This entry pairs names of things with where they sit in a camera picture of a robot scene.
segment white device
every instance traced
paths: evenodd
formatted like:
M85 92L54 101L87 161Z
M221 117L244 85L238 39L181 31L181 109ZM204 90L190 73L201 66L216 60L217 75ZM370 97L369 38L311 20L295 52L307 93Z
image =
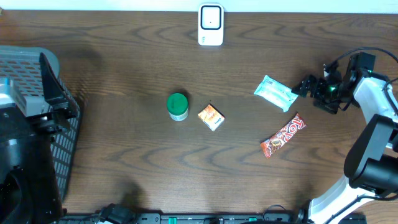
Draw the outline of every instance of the white device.
M219 46L224 39L224 8L220 4L202 4L198 13L198 43Z

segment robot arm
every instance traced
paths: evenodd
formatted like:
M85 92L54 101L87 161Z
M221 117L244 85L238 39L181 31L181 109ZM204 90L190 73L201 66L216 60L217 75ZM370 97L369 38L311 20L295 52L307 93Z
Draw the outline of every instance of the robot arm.
M388 78L373 72L374 59L361 52L350 58L344 80L335 63L325 67L326 80L310 76L292 90L300 96L311 91L315 106L333 114L340 103L354 104L367 123L347 155L345 174L300 211L298 222L339 223L361 205L388 200L386 196L398 191L398 160L384 155L386 147L398 151L398 104Z

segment red candy bar wrapper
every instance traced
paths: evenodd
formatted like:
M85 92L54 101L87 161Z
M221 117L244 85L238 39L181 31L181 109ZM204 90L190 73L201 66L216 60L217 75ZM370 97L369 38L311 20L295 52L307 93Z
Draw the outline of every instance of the red candy bar wrapper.
M281 130L273 135L270 139L267 139L261 143L262 151L266 155L267 159L271 157L276 150L280 149L285 143L293 137L297 130L305 128L307 125L303 119L297 113L294 118L289 121Z

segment white plastic package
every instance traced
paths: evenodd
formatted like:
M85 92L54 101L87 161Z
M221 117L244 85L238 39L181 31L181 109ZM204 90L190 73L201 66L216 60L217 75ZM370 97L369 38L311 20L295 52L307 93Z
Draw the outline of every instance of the white plastic package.
M262 96L266 100L282 108L284 112L289 110L292 103L298 97L298 95L292 93L289 87L271 79L268 75L264 77L254 94Z

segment wire basket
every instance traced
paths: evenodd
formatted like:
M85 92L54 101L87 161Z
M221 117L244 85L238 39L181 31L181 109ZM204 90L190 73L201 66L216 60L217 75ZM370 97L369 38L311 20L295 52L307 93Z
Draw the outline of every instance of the wire basket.
M22 96L26 99L26 116L47 113L51 110L51 106L44 100L39 63L40 53L45 54L59 83L71 99L75 101L59 77L59 62L52 52L38 47L25 48L0 45L0 78L14 80ZM54 169L62 200L67 193L80 121L81 111L78 107L77 117L68 119L70 131L56 134L53 137L55 141L51 143Z

